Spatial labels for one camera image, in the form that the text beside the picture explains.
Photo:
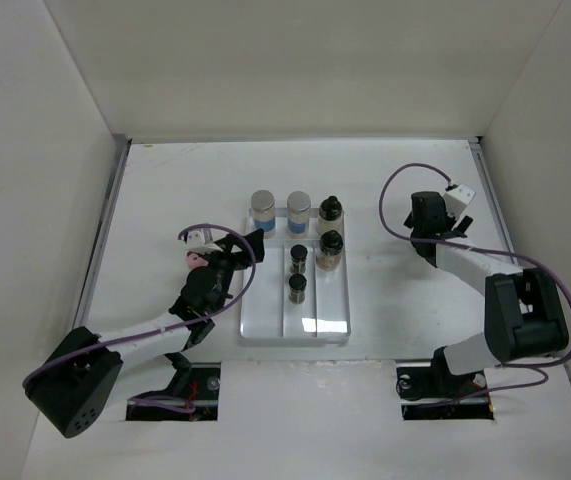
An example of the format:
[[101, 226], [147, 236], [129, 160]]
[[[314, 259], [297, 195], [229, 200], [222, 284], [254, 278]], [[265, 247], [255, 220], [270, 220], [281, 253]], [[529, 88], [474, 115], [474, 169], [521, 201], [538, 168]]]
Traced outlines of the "silver-lid blue-label shaker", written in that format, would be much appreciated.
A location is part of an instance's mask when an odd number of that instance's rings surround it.
[[305, 238], [309, 231], [311, 199], [303, 191], [294, 191], [287, 198], [287, 231], [291, 238]]
[[264, 238], [270, 239], [276, 233], [275, 198], [268, 190], [258, 190], [250, 199], [254, 227], [262, 229]]

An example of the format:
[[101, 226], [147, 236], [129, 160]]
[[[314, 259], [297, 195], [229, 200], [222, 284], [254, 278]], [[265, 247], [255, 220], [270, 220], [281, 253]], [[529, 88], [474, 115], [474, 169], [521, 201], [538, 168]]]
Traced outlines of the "pink-lid spice jar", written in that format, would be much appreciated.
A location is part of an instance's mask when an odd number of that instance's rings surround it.
[[189, 269], [195, 269], [208, 265], [208, 261], [195, 252], [188, 252], [185, 257], [185, 261]]

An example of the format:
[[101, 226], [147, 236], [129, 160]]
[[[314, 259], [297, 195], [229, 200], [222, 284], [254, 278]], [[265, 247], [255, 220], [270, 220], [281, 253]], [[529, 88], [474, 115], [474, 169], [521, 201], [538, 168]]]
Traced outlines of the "small black-lid spice bottle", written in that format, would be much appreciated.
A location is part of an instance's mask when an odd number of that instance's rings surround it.
[[308, 249], [303, 244], [295, 244], [290, 249], [291, 272], [304, 274], [306, 271]]

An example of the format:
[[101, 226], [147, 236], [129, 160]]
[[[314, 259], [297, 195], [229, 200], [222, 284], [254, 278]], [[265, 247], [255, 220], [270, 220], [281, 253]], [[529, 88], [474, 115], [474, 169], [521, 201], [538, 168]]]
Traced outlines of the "black-lid tan spice jar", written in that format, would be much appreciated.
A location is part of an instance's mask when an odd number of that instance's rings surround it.
[[323, 233], [319, 239], [316, 254], [316, 264], [324, 271], [333, 271], [338, 268], [344, 250], [344, 240], [337, 230]]

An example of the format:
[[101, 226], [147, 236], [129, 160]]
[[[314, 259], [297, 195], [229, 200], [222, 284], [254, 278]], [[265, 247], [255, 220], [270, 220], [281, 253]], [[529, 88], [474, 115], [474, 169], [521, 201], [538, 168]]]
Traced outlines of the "black-lid white spice jar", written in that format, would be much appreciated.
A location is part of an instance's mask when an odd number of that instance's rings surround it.
[[335, 230], [343, 231], [344, 211], [340, 200], [335, 195], [324, 199], [319, 206], [317, 232], [320, 236]]

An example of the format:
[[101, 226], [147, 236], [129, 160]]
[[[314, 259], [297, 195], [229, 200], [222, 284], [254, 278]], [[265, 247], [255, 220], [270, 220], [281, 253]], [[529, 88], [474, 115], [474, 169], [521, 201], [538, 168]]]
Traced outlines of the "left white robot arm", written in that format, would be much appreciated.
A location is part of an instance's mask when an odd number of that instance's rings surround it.
[[[162, 315], [122, 330], [94, 333], [85, 326], [72, 329], [45, 363], [27, 375], [25, 396], [65, 438], [86, 431], [102, 411], [121, 400], [128, 410], [169, 411], [190, 419], [200, 411], [198, 394], [206, 383], [191, 378], [185, 351], [200, 344], [213, 330], [216, 316], [240, 302], [229, 292], [236, 272], [254, 274], [265, 257], [265, 231], [240, 235], [225, 228], [224, 237], [207, 242], [207, 224], [184, 229], [178, 237], [196, 262], [178, 298]], [[149, 361], [165, 359], [155, 375], [158, 390], [125, 393], [120, 376]]]

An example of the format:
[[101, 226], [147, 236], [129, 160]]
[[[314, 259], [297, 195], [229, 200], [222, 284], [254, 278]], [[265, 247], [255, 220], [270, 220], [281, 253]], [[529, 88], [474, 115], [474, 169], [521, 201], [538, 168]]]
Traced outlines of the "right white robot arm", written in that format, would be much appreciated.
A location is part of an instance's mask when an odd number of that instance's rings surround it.
[[440, 364], [429, 370], [429, 384], [438, 394], [454, 394], [465, 374], [522, 358], [561, 351], [569, 332], [556, 283], [540, 268], [524, 269], [496, 254], [480, 253], [465, 238], [469, 216], [448, 210], [448, 194], [422, 191], [411, 195], [411, 230], [416, 253], [433, 267], [448, 272], [484, 298], [483, 330], [435, 351]]

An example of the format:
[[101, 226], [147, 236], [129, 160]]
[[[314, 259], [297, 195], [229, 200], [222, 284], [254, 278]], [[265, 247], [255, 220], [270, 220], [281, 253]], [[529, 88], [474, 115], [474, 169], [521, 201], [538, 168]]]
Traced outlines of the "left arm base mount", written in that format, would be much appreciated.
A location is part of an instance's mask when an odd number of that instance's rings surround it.
[[130, 422], [205, 422], [218, 419], [221, 363], [192, 363], [181, 353], [162, 357], [172, 376], [164, 388], [136, 395], [143, 404], [129, 402]]

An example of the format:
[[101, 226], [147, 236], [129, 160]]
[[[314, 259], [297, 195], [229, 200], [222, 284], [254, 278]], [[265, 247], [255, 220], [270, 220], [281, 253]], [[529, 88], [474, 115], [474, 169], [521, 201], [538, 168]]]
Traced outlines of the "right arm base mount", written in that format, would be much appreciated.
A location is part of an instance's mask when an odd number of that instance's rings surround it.
[[429, 362], [400, 362], [396, 365], [396, 392], [405, 421], [493, 420], [483, 370], [452, 374], [445, 365], [442, 348]]

